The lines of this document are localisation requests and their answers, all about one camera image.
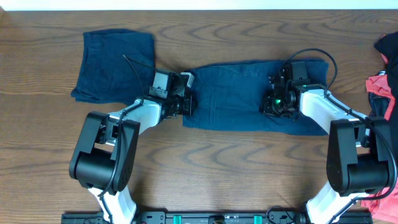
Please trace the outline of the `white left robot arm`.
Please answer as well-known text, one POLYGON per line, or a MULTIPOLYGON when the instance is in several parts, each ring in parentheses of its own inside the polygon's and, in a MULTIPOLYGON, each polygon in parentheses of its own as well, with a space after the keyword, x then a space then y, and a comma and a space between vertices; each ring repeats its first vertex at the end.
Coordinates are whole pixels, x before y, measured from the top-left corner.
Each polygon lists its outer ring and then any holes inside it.
POLYGON ((120 111, 87 114, 69 166, 69 175, 93 194, 107 223, 133 223, 137 205, 127 186, 138 137, 164 119, 190 116, 189 93, 166 98, 146 96, 120 111))

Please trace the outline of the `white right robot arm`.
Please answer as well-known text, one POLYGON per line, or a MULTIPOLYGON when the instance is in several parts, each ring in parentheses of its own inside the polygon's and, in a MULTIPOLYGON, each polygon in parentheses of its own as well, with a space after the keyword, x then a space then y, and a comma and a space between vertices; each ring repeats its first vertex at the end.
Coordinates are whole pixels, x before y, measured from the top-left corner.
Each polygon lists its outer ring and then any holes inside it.
POLYGON ((397 183, 397 162, 389 125, 337 100, 321 84, 275 86, 265 92, 260 112, 293 117, 302 114, 328 135, 327 183, 305 203, 299 223, 336 223, 358 201, 389 196, 397 183))

